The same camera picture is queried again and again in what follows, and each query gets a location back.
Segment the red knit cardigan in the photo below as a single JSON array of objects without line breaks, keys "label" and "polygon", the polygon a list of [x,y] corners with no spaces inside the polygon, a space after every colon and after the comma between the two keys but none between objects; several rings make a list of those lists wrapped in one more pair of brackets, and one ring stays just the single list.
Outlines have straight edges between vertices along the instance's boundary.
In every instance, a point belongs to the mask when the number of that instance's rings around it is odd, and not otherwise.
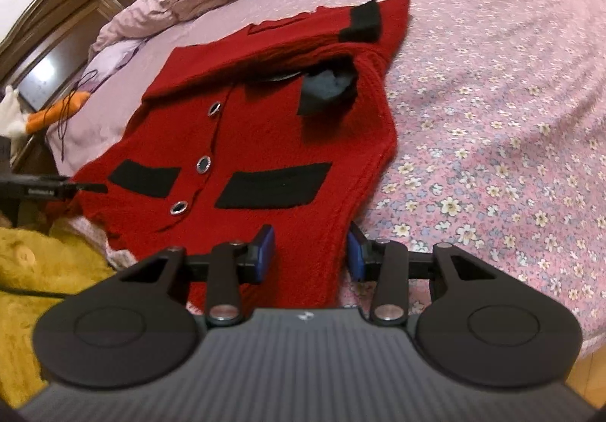
[{"label": "red knit cardigan", "polygon": [[275,254],[244,305],[331,304],[348,227],[397,145],[385,77],[409,5],[320,7],[176,48],[122,138],[75,175],[106,191],[79,193],[68,214],[139,259],[270,225]]}]

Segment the orange and white plush toy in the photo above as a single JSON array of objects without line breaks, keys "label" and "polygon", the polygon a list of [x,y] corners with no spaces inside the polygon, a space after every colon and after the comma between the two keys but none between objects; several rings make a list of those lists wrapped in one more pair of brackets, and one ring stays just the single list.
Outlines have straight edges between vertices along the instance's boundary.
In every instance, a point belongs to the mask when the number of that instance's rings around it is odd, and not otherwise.
[{"label": "orange and white plush toy", "polygon": [[74,91],[51,107],[26,114],[20,108],[20,92],[6,86],[1,100],[1,136],[16,140],[42,130],[59,121],[73,117],[91,98],[86,91]]}]

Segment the yellow fuzzy garment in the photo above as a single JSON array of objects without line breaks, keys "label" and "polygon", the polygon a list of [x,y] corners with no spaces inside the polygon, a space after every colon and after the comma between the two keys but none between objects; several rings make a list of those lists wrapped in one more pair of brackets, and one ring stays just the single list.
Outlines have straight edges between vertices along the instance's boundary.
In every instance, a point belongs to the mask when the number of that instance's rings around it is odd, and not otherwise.
[{"label": "yellow fuzzy garment", "polygon": [[113,273],[65,221],[42,232],[1,228],[1,397],[9,406],[21,406],[45,387],[32,344],[41,315]]}]

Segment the wooden headboard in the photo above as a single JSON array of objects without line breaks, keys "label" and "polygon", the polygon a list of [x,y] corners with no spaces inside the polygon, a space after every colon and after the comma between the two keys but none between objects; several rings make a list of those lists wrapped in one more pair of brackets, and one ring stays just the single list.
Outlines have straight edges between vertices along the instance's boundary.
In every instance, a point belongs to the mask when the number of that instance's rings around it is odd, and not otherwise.
[{"label": "wooden headboard", "polygon": [[39,111],[65,93],[100,28],[135,0],[33,0],[1,41],[1,85]]}]

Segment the lilac small cloth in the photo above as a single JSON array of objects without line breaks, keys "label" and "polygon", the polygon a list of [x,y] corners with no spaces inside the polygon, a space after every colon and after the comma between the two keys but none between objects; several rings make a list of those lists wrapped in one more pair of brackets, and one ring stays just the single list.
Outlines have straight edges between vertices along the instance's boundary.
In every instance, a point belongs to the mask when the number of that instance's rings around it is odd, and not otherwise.
[{"label": "lilac small cloth", "polygon": [[145,43],[145,40],[122,40],[105,48],[86,65],[78,89],[94,93],[101,84],[127,65]]}]

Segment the pink floral bed sheet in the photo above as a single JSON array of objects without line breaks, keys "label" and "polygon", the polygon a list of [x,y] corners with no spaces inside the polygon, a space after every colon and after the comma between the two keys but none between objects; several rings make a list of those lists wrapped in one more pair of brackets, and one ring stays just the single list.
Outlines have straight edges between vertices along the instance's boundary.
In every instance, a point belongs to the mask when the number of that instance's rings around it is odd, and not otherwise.
[{"label": "pink floral bed sheet", "polygon": [[[369,0],[236,0],[148,40],[46,142],[71,175],[117,142],[170,51]],[[398,152],[358,224],[451,241],[565,304],[605,342],[605,0],[410,0],[387,76]]]}]

